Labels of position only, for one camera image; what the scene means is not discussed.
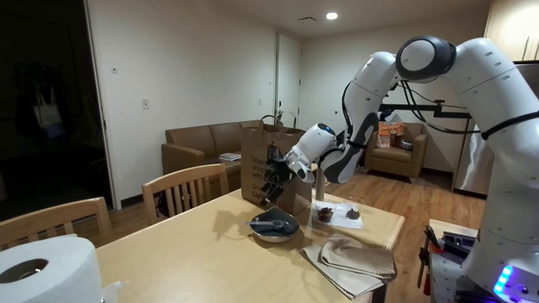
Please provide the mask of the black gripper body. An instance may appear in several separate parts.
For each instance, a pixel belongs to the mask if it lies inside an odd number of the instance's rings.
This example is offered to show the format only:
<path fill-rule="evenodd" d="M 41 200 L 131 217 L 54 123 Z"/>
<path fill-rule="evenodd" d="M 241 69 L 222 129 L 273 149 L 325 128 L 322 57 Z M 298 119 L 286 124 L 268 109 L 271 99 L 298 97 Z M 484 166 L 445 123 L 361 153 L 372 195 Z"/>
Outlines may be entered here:
<path fill-rule="evenodd" d="M 263 190 L 266 193 L 283 188 L 295 178 L 295 173 L 288 168 L 288 163 L 280 151 L 278 146 L 268 146 L 268 158 L 266 158 L 266 171 L 265 171 L 265 185 Z"/>

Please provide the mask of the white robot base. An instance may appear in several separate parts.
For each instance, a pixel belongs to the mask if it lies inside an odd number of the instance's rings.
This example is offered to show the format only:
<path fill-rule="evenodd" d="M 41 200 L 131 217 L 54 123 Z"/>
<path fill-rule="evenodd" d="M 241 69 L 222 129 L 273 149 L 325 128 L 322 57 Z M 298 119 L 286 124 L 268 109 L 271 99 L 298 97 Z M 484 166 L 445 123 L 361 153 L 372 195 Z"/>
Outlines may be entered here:
<path fill-rule="evenodd" d="M 467 277 L 507 303 L 537 303 L 539 192 L 492 170 L 482 225 L 462 264 Z"/>

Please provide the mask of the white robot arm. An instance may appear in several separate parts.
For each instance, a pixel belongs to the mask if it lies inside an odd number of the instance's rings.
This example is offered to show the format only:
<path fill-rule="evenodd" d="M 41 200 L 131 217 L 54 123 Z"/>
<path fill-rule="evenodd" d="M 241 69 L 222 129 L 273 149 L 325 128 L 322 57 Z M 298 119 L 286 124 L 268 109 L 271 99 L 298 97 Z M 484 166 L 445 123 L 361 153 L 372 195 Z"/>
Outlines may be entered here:
<path fill-rule="evenodd" d="M 376 123 L 389 107 L 388 92 L 401 87 L 401 106 L 413 112 L 425 107 L 440 112 L 443 99 L 411 87 L 414 82 L 426 86 L 438 79 L 446 82 L 460 111 L 470 114 L 494 151 L 489 197 L 497 200 L 505 190 L 521 195 L 537 190 L 539 99 L 519 67 L 482 37 L 455 45 L 435 35 L 420 35 L 404 42 L 398 52 L 372 54 L 349 80 L 342 91 L 342 131 L 318 123 L 291 148 L 270 160 L 263 198 L 276 200 L 293 178 L 310 181 L 315 163 L 329 181 L 347 181 Z"/>

